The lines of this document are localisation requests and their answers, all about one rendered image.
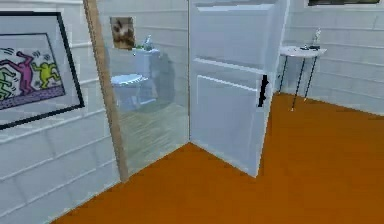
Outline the dark framed wall picture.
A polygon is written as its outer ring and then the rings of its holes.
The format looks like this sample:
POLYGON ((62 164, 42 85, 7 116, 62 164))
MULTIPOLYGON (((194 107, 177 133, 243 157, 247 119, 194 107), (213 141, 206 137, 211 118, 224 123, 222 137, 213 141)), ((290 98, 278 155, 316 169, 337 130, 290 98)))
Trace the dark framed wall picture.
POLYGON ((378 5, 381 0, 308 0, 308 6, 317 5, 378 5))

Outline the black framed dancing figures picture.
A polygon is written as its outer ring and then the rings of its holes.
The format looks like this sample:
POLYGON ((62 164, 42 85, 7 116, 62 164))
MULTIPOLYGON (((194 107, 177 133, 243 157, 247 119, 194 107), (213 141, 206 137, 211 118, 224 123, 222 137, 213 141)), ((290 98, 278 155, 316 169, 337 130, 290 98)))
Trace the black framed dancing figures picture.
POLYGON ((0 10, 0 130, 83 106, 62 14, 0 10))

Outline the pale bottle on toilet tank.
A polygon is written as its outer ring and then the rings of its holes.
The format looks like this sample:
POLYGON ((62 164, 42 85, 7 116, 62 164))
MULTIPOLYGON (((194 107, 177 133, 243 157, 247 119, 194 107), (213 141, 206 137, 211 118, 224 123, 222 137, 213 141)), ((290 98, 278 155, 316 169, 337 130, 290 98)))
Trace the pale bottle on toilet tank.
POLYGON ((144 42, 143 42, 143 48, 147 51, 150 51, 154 48, 153 41, 152 41, 152 36, 148 35, 144 42))

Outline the brown picture on wall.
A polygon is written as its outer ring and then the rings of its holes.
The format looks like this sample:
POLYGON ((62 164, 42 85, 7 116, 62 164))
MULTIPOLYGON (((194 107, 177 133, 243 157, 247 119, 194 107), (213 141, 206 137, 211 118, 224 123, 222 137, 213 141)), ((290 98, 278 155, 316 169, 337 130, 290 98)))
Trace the brown picture on wall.
POLYGON ((114 47, 132 50, 135 47, 133 18, 111 17, 110 24, 114 47))

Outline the white panelled room door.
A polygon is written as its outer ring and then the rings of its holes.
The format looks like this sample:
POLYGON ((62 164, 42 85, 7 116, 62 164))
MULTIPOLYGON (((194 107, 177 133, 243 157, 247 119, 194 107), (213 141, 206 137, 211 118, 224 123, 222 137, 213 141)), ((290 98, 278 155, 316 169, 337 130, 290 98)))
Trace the white panelled room door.
POLYGON ((289 7, 290 0, 189 1, 190 141, 253 177, 289 7))

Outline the white round side table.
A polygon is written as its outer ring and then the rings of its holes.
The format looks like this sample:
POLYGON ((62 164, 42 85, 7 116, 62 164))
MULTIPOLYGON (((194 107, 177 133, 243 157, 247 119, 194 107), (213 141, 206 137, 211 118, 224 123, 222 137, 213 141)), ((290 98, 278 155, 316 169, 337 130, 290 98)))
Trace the white round side table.
POLYGON ((306 60, 307 59, 312 59, 313 63, 312 63, 312 68, 311 68, 311 72, 310 72, 309 81, 308 81, 306 89, 305 89, 304 99, 307 99, 307 95, 308 95, 309 87, 310 87, 310 84, 311 84, 311 81, 312 81, 312 77, 313 77, 314 69, 315 69, 315 66, 316 66, 316 63, 317 63, 317 59, 320 56, 324 55, 326 52, 327 52, 326 48, 320 48, 318 51, 314 51, 314 50, 301 50, 300 47, 298 47, 298 46, 283 46, 283 47, 280 48, 280 55, 283 56, 285 58, 285 60, 284 60, 284 63, 283 63, 283 71, 282 71, 282 74, 281 74, 281 79, 280 79, 278 93, 281 93, 281 90, 282 90, 282 84, 283 84, 283 80, 284 80, 284 76, 285 76, 285 71, 286 71, 287 64, 288 64, 288 58, 289 57, 295 57, 295 58, 301 58, 302 59, 301 70, 300 70, 300 73, 299 73, 299 79, 297 81, 296 90, 295 90, 295 94, 294 94, 291 110, 294 110, 294 108, 295 108, 296 98, 298 96, 298 90, 299 90, 300 83, 301 83, 301 80, 302 80, 302 75, 303 75, 303 71, 304 71, 306 60))

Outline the white toilet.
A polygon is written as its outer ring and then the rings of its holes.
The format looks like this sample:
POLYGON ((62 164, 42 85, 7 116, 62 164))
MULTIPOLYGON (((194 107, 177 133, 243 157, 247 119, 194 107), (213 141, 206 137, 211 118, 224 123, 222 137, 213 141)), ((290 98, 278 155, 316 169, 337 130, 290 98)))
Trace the white toilet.
POLYGON ((137 110, 157 99, 154 79, 157 74, 155 64, 159 56, 160 51, 156 48, 151 50, 133 48, 135 72, 119 74, 111 78, 119 111, 137 110))

